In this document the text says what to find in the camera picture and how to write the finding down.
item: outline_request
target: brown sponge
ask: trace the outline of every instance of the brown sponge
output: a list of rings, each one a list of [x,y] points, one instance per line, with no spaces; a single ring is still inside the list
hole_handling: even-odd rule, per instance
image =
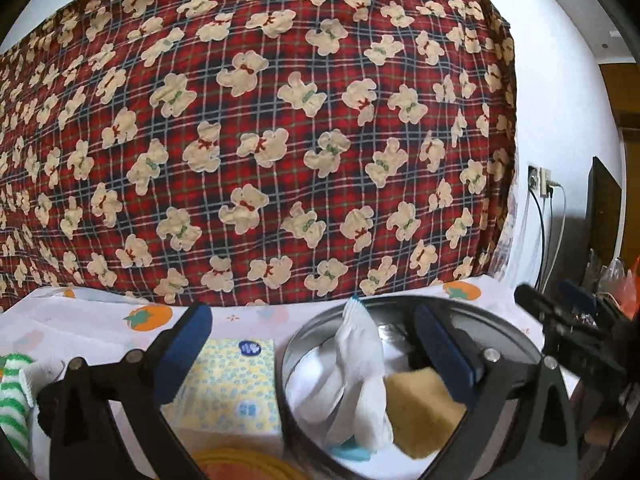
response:
[[[394,444],[411,458],[442,449],[465,415],[432,368],[385,378],[386,414],[394,428]]]

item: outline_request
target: screw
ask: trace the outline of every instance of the screw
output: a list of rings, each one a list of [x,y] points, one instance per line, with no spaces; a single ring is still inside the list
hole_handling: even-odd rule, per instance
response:
[[[127,355],[124,356],[124,359],[127,363],[135,364],[142,361],[143,355],[144,355],[144,352],[142,350],[138,350],[138,349],[129,350],[127,352]]]
[[[556,359],[551,357],[550,355],[545,357],[544,363],[545,366],[550,370],[555,370],[556,368],[558,368],[558,361],[556,361]]]
[[[490,363],[497,363],[500,360],[500,352],[498,352],[495,348],[486,348],[484,352],[482,352],[484,358]]]
[[[74,357],[69,361],[69,370],[79,370],[84,365],[84,359],[81,357]]]

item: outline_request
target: yellow tissue package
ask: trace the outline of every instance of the yellow tissue package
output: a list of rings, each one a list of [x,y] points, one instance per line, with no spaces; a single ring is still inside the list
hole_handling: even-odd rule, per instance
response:
[[[284,452],[272,340],[209,339],[164,418],[191,454],[216,447]]]

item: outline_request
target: green and white striped towel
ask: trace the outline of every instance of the green and white striped towel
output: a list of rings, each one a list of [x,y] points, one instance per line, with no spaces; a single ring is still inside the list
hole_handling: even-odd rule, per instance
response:
[[[0,428],[25,464],[29,465],[30,434],[27,424],[29,405],[20,386],[20,369],[33,363],[24,354],[9,354],[0,382]]]

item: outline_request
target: plaid fabric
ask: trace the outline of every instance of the plaid fabric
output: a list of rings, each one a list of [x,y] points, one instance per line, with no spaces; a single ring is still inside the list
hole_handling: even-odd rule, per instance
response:
[[[76,0],[0,76],[3,308],[405,290],[482,273],[506,216],[488,0]]]

